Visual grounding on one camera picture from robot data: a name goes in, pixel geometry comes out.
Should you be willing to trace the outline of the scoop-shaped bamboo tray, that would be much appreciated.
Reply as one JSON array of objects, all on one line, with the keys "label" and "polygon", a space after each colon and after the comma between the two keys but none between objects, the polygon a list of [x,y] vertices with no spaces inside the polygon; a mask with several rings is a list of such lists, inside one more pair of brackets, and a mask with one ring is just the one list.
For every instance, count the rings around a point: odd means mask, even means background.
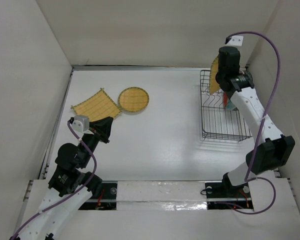
[{"label": "scoop-shaped bamboo tray", "polygon": [[210,74],[209,74],[209,94],[212,95],[216,93],[220,89],[220,85],[216,80],[216,76],[219,69],[219,57],[217,56],[210,67]]}]

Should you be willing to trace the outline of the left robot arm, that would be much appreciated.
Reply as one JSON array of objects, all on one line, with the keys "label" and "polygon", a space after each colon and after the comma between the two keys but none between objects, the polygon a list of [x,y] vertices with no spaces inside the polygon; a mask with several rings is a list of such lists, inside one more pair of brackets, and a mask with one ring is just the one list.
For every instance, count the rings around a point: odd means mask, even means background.
[{"label": "left robot arm", "polygon": [[77,210],[90,198],[97,198],[103,180],[95,173],[98,143],[109,143],[113,117],[90,121],[78,115],[67,121],[67,127],[78,144],[65,143],[57,152],[56,169],[37,213],[11,236],[12,240],[55,240]]}]

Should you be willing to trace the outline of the red teal floral plate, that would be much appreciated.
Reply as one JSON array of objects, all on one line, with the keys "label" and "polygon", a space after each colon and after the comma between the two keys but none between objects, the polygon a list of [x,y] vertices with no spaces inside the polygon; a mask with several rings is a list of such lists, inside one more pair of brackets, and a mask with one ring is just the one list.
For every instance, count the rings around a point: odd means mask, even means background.
[{"label": "red teal floral plate", "polygon": [[229,111],[237,111],[237,107],[231,102],[227,94],[224,92],[223,93],[223,106],[225,110]]}]

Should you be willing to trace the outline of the blue white floral plate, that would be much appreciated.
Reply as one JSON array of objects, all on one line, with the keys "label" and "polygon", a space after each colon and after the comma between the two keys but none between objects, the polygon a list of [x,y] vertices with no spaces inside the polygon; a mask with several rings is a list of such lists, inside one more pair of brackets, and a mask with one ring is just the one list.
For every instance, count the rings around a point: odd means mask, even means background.
[{"label": "blue white floral plate", "polygon": [[243,73],[248,77],[250,81],[253,81],[253,76],[248,70],[245,70]]}]

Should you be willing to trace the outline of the round bamboo tray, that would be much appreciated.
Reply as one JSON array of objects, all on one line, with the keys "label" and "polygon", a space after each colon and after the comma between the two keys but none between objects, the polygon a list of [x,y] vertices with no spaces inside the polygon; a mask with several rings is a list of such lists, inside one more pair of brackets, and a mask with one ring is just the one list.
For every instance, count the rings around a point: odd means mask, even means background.
[{"label": "round bamboo tray", "polygon": [[140,87],[128,87],[118,96],[118,105],[124,112],[138,113],[149,104],[149,94]]}]

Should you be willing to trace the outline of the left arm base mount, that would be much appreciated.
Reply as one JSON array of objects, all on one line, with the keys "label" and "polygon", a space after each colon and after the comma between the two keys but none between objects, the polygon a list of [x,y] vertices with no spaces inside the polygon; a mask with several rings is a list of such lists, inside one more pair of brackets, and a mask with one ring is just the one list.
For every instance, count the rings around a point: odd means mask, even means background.
[{"label": "left arm base mount", "polygon": [[101,190],[79,208],[81,211],[112,211],[117,209],[117,181],[104,181]]}]

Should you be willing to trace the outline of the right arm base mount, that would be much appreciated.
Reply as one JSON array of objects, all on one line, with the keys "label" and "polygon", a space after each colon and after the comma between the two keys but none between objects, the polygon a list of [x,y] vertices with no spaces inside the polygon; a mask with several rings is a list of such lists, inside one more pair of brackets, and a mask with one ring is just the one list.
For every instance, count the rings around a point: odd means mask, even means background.
[{"label": "right arm base mount", "polygon": [[209,210],[254,208],[248,183],[232,186],[227,173],[221,181],[205,182],[200,194],[206,196]]}]

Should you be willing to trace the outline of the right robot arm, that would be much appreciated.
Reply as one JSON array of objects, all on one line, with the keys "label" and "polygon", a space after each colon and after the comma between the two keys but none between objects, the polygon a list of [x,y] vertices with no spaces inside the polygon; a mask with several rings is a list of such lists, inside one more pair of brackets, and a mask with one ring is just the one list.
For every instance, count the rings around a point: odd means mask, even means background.
[{"label": "right robot arm", "polygon": [[284,166],[295,146],[294,138],[284,135],[265,112],[252,77],[240,73],[240,57],[236,47],[221,47],[215,80],[244,118],[255,146],[241,165],[223,175],[221,191],[227,197],[263,172]]}]

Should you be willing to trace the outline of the square bamboo tray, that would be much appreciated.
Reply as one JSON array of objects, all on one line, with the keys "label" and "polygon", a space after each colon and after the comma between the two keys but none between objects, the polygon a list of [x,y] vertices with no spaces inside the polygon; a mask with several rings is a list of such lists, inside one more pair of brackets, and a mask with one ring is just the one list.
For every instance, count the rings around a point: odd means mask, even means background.
[{"label": "square bamboo tray", "polygon": [[88,117],[90,122],[98,121],[106,117],[115,119],[122,112],[103,88],[90,98],[77,105],[72,105],[70,108],[74,111],[75,115]]}]

